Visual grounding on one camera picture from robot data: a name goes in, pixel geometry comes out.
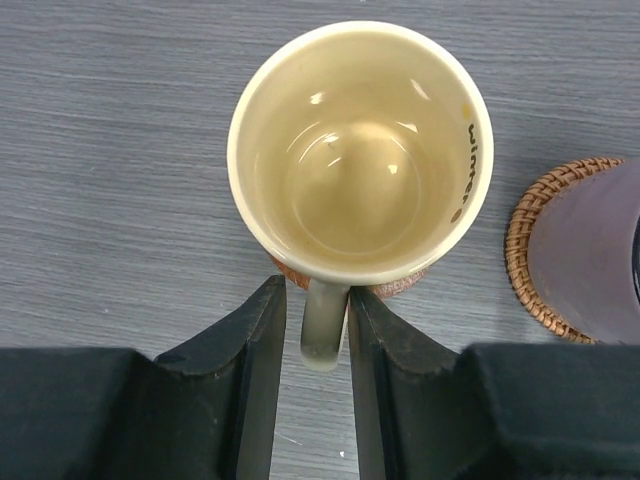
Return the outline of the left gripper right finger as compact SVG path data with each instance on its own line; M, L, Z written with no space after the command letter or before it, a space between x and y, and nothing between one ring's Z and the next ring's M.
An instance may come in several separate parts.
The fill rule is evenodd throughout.
M456 353L354 287L348 307L359 475L453 479L460 450L447 426Z

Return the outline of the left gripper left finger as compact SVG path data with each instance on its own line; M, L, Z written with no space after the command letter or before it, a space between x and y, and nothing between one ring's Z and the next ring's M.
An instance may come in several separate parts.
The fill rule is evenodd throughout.
M152 479L270 475L286 328L286 282L269 277L240 307L155 362L169 432Z

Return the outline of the dark wooden coaster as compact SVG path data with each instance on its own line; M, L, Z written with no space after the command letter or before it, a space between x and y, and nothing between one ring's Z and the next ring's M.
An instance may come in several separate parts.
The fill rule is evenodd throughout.
M427 269L406 272L399 277L391 272L349 271L345 273L299 271L287 265L276 255L266 253L281 273L295 285L311 290L312 297L318 299L347 298L348 291L354 286L364 286L377 297L384 299L398 295L415 285L427 272Z

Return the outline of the small woven rattan coaster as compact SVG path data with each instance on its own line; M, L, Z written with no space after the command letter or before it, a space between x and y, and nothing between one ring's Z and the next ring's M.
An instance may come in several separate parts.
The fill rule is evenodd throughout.
M623 164L620 158L590 157L559 165L539 177L514 207L504 238L506 272L524 309L547 330L580 344L597 341L570 325L541 299L528 269L528 246L535 222L544 206L563 190L600 172Z

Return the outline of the purple transparent mug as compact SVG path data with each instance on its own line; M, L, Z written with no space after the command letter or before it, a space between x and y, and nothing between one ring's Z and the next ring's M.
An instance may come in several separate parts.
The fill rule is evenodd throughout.
M639 342L639 163L567 187L542 209L528 270L543 302L607 344Z

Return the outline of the cream mug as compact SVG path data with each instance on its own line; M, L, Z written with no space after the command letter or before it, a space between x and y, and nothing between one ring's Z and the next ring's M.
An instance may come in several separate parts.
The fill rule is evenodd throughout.
M494 135L477 85L444 47L399 25L345 21L259 67L226 157L245 225L308 280L300 353L330 371L350 291L425 270L470 228Z

